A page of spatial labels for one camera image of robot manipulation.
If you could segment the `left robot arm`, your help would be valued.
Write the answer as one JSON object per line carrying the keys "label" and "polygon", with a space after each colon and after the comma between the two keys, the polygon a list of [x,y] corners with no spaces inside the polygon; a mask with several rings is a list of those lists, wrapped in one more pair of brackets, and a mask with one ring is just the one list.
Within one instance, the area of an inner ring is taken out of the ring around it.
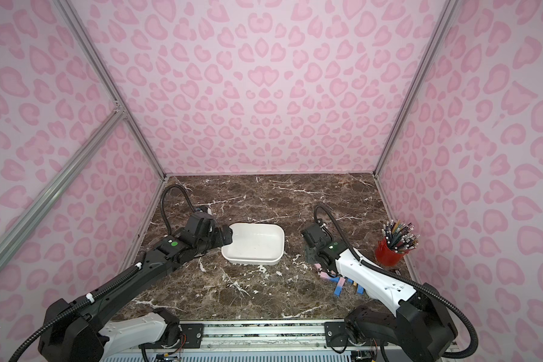
{"label": "left robot arm", "polygon": [[110,338],[103,327],[134,297],[209,250],[232,244],[232,229],[198,211],[173,235],[162,238],[141,261],[107,283],[68,303],[51,304],[38,351],[48,361],[99,361]]}

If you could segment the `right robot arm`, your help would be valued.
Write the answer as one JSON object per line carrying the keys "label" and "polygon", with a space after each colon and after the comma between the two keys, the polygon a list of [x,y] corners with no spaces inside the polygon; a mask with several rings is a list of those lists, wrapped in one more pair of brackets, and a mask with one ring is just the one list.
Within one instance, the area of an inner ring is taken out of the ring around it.
{"label": "right robot arm", "polygon": [[366,306],[357,307],[345,317],[344,330],[334,334],[331,345],[388,342],[401,347],[413,361],[438,361],[447,352],[458,332],[442,303],[398,276],[385,275],[384,269],[316,223],[301,234],[308,259],[326,273],[353,280],[369,298],[388,309],[374,312]]}

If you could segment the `white plastic storage box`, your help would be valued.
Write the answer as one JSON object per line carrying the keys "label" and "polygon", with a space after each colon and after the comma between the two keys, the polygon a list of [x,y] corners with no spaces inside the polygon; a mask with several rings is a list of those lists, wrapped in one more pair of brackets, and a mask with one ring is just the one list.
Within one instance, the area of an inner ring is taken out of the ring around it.
{"label": "white plastic storage box", "polygon": [[285,233],[276,224],[234,223],[230,229],[232,243],[221,253],[232,264],[276,265],[284,255]]}

